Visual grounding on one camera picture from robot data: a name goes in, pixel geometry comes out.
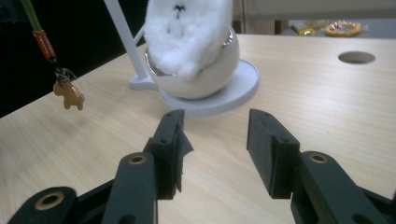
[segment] green cord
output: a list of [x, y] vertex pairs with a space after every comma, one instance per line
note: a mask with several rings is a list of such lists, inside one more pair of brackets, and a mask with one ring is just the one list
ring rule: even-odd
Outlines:
[[35, 8], [30, 0], [21, 0], [23, 6], [25, 8], [27, 17], [29, 18], [30, 23], [32, 24], [33, 30], [40, 31], [41, 26], [40, 22], [38, 22], [37, 15], [35, 14]]

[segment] white plush toy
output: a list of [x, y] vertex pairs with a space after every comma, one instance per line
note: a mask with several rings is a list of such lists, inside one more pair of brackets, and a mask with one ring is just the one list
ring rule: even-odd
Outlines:
[[212, 64], [230, 33], [233, 0], [149, 0], [148, 53], [157, 68], [193, 80]]

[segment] screw hole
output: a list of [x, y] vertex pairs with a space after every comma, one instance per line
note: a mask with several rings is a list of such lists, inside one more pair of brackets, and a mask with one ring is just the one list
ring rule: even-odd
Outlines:
[[63, 200], [64, 194], [61, 191], [49, 193], [35, 203], [35, 209], [40, 211], [48, 210], [60, 204]]
[[317, 163], [327, 163], [328, 160], [325, 156], [319, 155], [319, 154], [311, 154], [309, 155], [309, 159], [311, 161], [317, 162]]
[[119, 221], [119, 224], [135, 224], [136, 223], [136, 217], [133, 215], [126, 215], [122, 217]]
[[373, 224], [373, 222], [368, 217], [365, 217], [361, 214], [354, 215], [353, 220], [357, 224]]
[[144, 156], [134, 156], [130, 159], [129, 163], [136, 165], [136, 164], [143, 163], [145, 161], [146, 161], [146, 157], [144, 157]]

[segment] wooden table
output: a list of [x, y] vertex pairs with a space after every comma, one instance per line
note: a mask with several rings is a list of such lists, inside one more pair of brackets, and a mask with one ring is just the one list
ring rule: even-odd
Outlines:
[[[359, 186], [393, 197], [396, 40], [238, 38], [260, 87], [233, 111], [185, 118], [194, 151], [184, 160], [182, 193], [159, 201], [160, 223], [293, 222], [290, 201], [268, 196], [246, 150], [250, 108], [272, 113], [301, 151], [329, 154]], [[376, 59], [338, 60], [351, 50]], [[133, 73], [123, 55], [76, 81], [82, 111], [65, 110], [51, 93], [0, 119], [0, 223], [42, 189], [68, 186], [80, 195], [107, 182], [123, 156], [143, 149], [167, 108], [156, 91], [129, 87]]]

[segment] brown charm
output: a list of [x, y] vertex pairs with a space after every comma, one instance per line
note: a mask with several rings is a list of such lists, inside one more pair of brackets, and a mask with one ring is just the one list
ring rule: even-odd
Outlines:
[[82, 110], [84, 95], [70, 81], [64, 82], [62, 86], [56, 81], [53, 85], [53, 92], [55, 95], [64, 97], [65, 109], [69, 109], [71, 105], [76, 105], [78, 110]]

